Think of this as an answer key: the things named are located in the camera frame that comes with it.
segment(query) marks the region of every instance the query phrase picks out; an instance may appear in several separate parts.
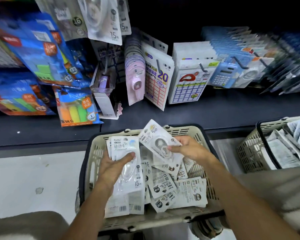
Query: shopping basket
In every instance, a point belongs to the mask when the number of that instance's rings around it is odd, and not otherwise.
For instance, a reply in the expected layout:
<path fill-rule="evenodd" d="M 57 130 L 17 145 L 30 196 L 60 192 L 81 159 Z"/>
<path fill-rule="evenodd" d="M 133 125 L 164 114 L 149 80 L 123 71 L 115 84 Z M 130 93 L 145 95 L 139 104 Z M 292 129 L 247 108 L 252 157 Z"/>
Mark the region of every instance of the shopping basket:
<path fill-rule="evenodd" d="M 300 116 L 276 118 L 260 121 L 256 124 L 256 128 L 237 147 L 240 161 L 246 173 L 281 169 L 271 152 L 266 136 L 269 136 L 274 129 L 280 130 L 288 122 L 296 120 L 300 120 Z"/>
<path fill-rule="evenodd" d="M 203 128 L 198 124 L 166 125 L 163 127 L 172 136 L 189 135 L 197 142 L 207 148 L 216 157 L 216 151 L 212 147 Z M 79 177 L 79 198 L 80 205 L 87 199 L 93 188 L 93 182 L 98 178 L 99 164 L 102 158 L 106 141 L 111 136 L 137 136 L 141 129 L 121 130 L 116 132 L 98 133 L 92 136 L 88 142 L 86 154 L 82 163 Z M 189 178 L 203 177 L 207 175 L 203 168 L 195 164 L 188 172 Z M 165 226 L 173 223 L 192 222 L 224 215 L 219 204 L 219 199 L 207 178 L 207 199 L 206 208 L 185 207 L 169 209 L 162 213 L 156 213 L 150 204 L 146 205 L 144 215 L 127 215 L 120 217 L 106 218 L 102 231 L 118 230 L 118 232 L 133 232 L 145 228 Z"/>

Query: white floor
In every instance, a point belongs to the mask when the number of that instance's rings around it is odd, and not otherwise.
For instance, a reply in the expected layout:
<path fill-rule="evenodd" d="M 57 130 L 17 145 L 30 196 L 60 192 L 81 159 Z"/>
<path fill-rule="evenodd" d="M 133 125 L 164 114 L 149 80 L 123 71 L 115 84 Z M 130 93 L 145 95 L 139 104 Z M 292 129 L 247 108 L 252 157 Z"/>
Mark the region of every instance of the white floor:
<path fill-rule="evenodd" d="M 75 199 L 84 153 L 0 158 L 0 218 L 36 211 L 55 211 L 70 224 L 76 216 Z M 146 239 L 198 238 L 186 223 L 181 223 L 168 228 L 147 229 Z M 231 230 L 225 229 L 216 237 L 216 240 L 226 239 L 236 239 Z"/>

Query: metal hook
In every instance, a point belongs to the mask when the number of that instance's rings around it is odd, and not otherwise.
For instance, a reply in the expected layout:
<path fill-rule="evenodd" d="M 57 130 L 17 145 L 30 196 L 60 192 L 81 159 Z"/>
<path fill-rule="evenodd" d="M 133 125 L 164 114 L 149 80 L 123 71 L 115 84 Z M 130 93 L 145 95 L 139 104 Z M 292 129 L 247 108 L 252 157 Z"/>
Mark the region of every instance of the metal hook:
<path fill-rule="evenodd" d="M 202 70 L 203 72 L 208 72 L 207 70 L 204 69 L 204 67 L 202 66 L 201 63 L 199 64 L 199 66 L 200 66 L 200 68 L 201 68 L 201 70 Z"/>
<path fill-rule="evenodd" d="M 241 62 L 240 62 L 235 56 L 232 56 L 231 58 L 233 58 L 233 59 L 239 64 L 239 66 L 240 66 L 242 69 L 244 69 L 244 70 L 248 70 L 248 69 L 249 69 L 247 66 L 243 66 L 243 65 L 241 64 Z"/>
<path fill-rule="evenodd" d="M 256 52 L 253 52 L 253 54 L 256 56 L 256 57 L 260 57 Z M 259 59 L 260 62 L 265 66 L 265 68 L 268 68 L 268 65 L 263 61 L 263 59 Z"/>
<path fill-rule="evenodd" d="M 157 66 L 158 66 L 158 72 L 161 73 L 161 69 L 160 69 L 160 66 L 159 66 L 159 60 L 157 60 Z"/>

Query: blue calculator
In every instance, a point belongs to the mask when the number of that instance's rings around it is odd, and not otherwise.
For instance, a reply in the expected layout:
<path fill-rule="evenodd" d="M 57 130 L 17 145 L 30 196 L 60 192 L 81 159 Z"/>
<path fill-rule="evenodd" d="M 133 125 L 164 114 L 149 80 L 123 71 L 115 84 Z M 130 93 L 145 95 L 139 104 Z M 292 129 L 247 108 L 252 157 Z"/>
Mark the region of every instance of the blue calculator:
<path fill-rule="evenodd" d="M 220 63 L 210 79 L 209 85 L 231 88 L 236 79 L 232 79 L 236 73 L 238 65 L 232 63 Z"/>

